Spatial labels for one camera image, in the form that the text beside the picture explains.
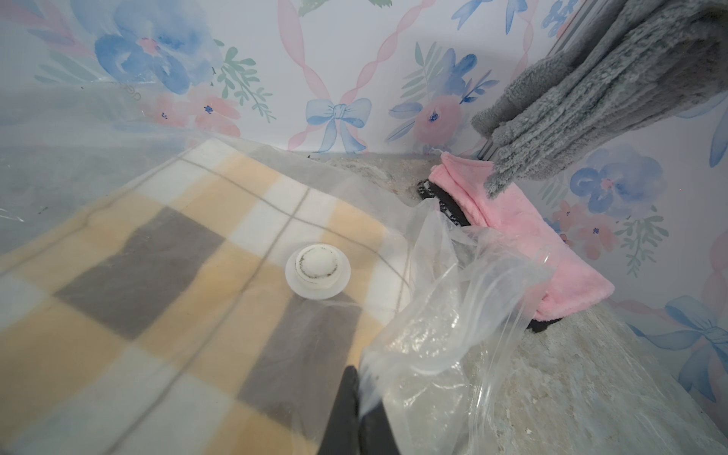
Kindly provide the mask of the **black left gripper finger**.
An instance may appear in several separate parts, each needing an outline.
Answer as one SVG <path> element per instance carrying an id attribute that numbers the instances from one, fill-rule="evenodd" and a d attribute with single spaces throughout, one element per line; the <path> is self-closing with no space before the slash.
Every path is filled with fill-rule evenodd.
<path id="1" fill-rule="evenodd" d="M 318 455 L 400 455 L 382 402 L 358 415 L 358 371 L 347 366 L 339 382 Z"/>

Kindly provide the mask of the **clear plastic vacuum bag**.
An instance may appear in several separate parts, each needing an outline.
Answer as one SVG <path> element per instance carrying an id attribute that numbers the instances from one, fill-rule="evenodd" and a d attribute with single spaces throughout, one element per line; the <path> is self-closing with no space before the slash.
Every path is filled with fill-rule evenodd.
<path id="1" fill-rule="evenodd" d="M 208 140 L 292 155 L 142 113 L 137 94 L 113 85 L 2 91 L 1 260 Z M 409 301 L 349 365 L 358 415 L 382 402 L 402 454 L 482 453 L 490 390 L 550 280 L 549 257 L 455 227 L 433 203 L 407 207 Z"/>

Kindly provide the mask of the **black white patterned blanket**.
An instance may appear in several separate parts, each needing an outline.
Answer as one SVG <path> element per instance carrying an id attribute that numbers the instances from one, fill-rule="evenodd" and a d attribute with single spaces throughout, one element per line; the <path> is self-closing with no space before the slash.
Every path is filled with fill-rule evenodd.
<path id="1" fill-rule="evenodd" d="M 422 200 L 436 199 L 439 204 L 440 212 L 445 214 L 447 218 L 457 227 L 468 227 L 470 222 L 464 211 L 455 202 L 454 198 L 444 191 L 439 186 L 430 182 L 430 180 L 423 180 L 417 184 L 417 193 Z M 534 334 L 538 334 L 546 331 L 550 326 L 561 322 L 562 318 L 556 320 L 531 320 L 527 326 L 527 329 Z"/>

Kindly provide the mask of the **pink fluffy blanket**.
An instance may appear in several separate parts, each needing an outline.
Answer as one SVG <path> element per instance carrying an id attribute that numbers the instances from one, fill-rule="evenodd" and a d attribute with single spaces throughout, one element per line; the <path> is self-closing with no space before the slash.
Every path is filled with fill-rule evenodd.
<path id="1" fill-rule="evenodd" d="M 549 254 L 555 274 L 535 319 L 546 322 L 565 318 L 608 299 L 614 285 L 564 243 L 517 185 L 508 186 L 494 198 L 488 197 L 485 182 L 493 171 L 491 162 L 443 153 L 428 180 L 454 198 L 470 226 L 504 234 L 527 256 Z"/>

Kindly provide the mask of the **grey fluffy blanket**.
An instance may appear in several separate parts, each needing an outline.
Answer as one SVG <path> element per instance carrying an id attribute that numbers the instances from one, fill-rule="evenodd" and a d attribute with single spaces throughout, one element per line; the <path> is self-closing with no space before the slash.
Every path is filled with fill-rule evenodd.
<path id="1" fill-rule="evenodd" d="M 612 1 L 568 49 L 524 70 L 473 128 L 494 144 L 490 196 L 727 89 L 723 1 Z"/>

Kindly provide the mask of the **white round bag valve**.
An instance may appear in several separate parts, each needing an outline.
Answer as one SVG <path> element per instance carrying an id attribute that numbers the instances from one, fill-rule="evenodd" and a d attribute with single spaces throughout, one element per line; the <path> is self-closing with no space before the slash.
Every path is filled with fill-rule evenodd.
<path id="1" fill-rule="evenodd" d="M 299 248 L 286 262 L 286 282 L 303 299 L 324 301 L 348 286 L 352 267 L 348 257 L 335 246 L 311 244 Z"/>

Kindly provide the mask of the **orange cream striped blanket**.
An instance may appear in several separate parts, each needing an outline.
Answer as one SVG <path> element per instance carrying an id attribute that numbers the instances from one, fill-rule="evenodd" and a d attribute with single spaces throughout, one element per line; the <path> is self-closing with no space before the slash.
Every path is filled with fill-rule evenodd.
<path id="1" fill-rule="evenodd" d="M 353 174 L 219 140 L 1 260 L 5 454 L 314 454 L 344 369 L 409 301 L 409 208 Z M 303 299 L 284 268 L 352 267 Z"/>

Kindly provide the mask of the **right aluminium corner post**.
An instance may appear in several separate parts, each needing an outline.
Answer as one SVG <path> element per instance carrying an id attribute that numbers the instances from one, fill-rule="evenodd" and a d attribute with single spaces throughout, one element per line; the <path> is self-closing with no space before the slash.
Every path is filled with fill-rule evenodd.
<path id="1" fill-rule="evenodd" d="M 564 24 L 557 31 L 557 41 L 547 54 L 548 57 L 569 49 L 583 39 L 591 40 L 593 35 L 602 34 L 604 28 L 608 28 L 603 23 L 612 21 L 609 17 L 612 1 L 576 1 L 574 5 L 572 1 L 567 1 L 566 6 L 572 12 L 567 14 Z"/>

